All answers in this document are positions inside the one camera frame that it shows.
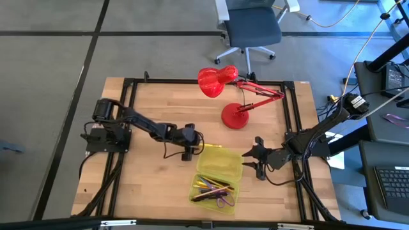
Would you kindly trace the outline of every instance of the lamp base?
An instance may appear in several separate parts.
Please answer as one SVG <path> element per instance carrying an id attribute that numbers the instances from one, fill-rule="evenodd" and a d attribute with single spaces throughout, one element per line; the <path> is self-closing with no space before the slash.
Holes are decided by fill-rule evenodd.
<path id="1" fill-rule="evenodd" d="M 241 129 L 249 122 L 250 116 L 248 111 L 235 113 L 240 106 L 242 105 L 239 103 L 230 103 L 223 109 L 222 121 L 227 127 Z"/>

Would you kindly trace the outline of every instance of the office chair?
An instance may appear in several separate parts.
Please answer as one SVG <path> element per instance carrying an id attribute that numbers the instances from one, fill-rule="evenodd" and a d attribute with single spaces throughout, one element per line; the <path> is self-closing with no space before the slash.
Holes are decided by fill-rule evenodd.
<path id="1" fill-rule="evenodd" d="M 254 79 L 251 72 L 249 50 L 269 54 L 275 58 L 275 52 L 263 46 L 281 41 L 279 22 L 284 14 L 300 10 L 297 0 L 284 0 L 285 6 L 275 17 L 272 6 L 275 0 L 215 0 L 217 11 L 217 28 L 227 31 L 230 49 L 218 55 L 214 62 L 220 63 L 220 58 L 241 49 L 245 52 L 247 62 L 247 78 Z"/>

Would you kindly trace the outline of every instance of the wooden table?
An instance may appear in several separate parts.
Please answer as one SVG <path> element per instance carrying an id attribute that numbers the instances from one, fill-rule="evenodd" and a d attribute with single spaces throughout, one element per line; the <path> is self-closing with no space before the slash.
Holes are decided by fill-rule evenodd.
<path id="1" fill-rule="evenodd" d="M 102 97 L 119 100 L 124 78 L 107 78 Z M 295 82 L 298 106 L 303 128 L 311 128 L 318 119 L 309 82 Z M 259 102 L 263 96 L 245 91 L 245 102 Z M 287 93 L 291 124 L 295 128 L 291 98 Z M 265 140 L 266 148 L 280 148 L 284 141 L 286 124 L 282 102 L 268 103 L 250 111 L 250 120 L 241 130 L 223 125 L 220 114 L 231 102 L 243 103 L 242 91 L 227 85 L 217 98 L 206 97 L 197 84 L 139 83 L 134 109 L 156 122 L 176 123 L 183 127 L 195 123 L 204 134 L 206 143 L 221 144 L 224 148 L 243 154 L 253 145 L 254 137 Z M 250 167 L 243 168 L 240 194 L 234 215 L 200 208 L 188 201 L 190 184 L 196 173 L 198 156 L 191 162 L 182 162 L 180 155 L 163 159 L 164 144 L 155 142 L 146 132 L 132 128 L 132 142 L 125 155 L 118 189 L 115 217 L 179 220 L 234 220 L 234 221 L 288 221 L 299 222 L 295 184 L 280 187 L 256 178 Z M 167 154 L 181 151 L 181 147 L 167 145 Z M 72 214 L 82 211 L 101 186 L 106 153 L 98 153 L 84 165 L 78 185 Z M 323 204 L 340 218 L 330 171 L 320 158 L 309 159 L 314 190 Z M 267 172 L 276 182 L 293 179 L 292 165 L 287 163 L 275 172 Z M 110 191 L 105 198 L 103 214 L 107 213 Z M 304 191 L 307 217 L 311 219 L 309 200 Z"/>

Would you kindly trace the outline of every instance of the clear plastic bin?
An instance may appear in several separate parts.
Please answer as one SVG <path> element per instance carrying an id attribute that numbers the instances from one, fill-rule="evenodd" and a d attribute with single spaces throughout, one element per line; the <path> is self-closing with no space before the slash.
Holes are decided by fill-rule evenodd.
<path id="1" fill-rule="evenodd" d="M 198 173 L 194 176 L 190 186 L 189 201 L 192 204 L 219 211 L 221 213 L 234 214 L 239 193 L 240 180 L 242 179 L 242 163 L 243 157 L 238 153 L 233 153 L 225 148 L 205 147 L 202 154 L 200 154 L 199 160 L 197 161 Z M 230 186 L 234 188 L 234 192 L 231 192 L 231 197 L 227 196 L 225 199 L 231 202 L 231 199 L 233 198 L 235 205 L 230 206 L 225 204 L 223 208 L 219 208 L 217 206 L 216 199 L 199 202 L 191 201 L 194 196 L 200 194 L 199 188 L 193 187 L 193 185 L 196 184 L 196 181 L 200 180 L 200 175 L 209 179 L 216 179 L 221 182 L 229 183 Z"/>

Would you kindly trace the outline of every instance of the black keyboard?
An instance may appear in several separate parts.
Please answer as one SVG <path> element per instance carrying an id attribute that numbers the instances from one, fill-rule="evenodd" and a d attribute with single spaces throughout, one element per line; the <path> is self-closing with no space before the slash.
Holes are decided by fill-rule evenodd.
<path id="1" fill-rule="evenodd" d="M 375 167 L 388 210 L 409 215 L 409 167 Z"/>

